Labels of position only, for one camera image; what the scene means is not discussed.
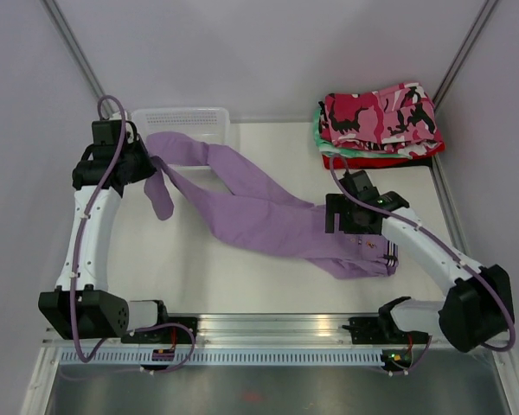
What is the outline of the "pink camouflage trousers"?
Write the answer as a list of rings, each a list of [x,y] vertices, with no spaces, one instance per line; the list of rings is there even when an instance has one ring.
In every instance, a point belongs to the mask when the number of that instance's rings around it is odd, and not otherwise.
[[[367,93],[329,93],[319,103],[321,138],[339,149],[398,154],[443,142],[433,100],[418,82]]]

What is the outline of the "lilac trousers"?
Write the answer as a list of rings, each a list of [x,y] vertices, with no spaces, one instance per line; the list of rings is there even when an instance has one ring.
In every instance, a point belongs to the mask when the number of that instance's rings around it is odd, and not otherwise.
[[[227,245],[303,259],[337,279],[387,277],[398,267],[396,244],[380,235],[326,233],[323,205],[287,192],[226,145],[166,131],[150,134],[145,147],[157,172],[144,192],[159,220],[174,213],[171,182]]]

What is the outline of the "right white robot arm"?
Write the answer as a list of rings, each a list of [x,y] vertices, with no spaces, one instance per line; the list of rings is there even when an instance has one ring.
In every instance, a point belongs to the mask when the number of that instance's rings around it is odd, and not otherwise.
[[[397,342],[407,332],[444,338],[462,353],[483,346],[505,352],[516,343],[509,274],[486,267],[444,242],[394,191],[380,193],[368,173],[345,172],[340,191],[325,197],[325,231],[382,236],[432,278],[444,300],[399,297],[379,308],[378,335]]]

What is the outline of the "white plastic basket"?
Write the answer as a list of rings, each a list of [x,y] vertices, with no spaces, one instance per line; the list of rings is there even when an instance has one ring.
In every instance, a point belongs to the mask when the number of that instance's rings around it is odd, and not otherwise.
[[[138,109],[131,112],[131,121],[144,140],[152,133],[175,131],[206,144],[224,144],[238,149],[230,135],[229,113],[221,107]]]

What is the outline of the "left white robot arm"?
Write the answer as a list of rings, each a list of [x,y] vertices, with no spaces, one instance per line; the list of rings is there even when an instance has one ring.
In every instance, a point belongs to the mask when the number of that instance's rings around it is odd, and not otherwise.
[[[125,187],[156,173],[135,124],[92,123],[93,141],[72,173],[74,223],[67,255],[52,291],[38,309],[65,340],[119,338],[134,329],[150,342],[171,331],[159,300],[125,300],[108,290],[112,227]]]

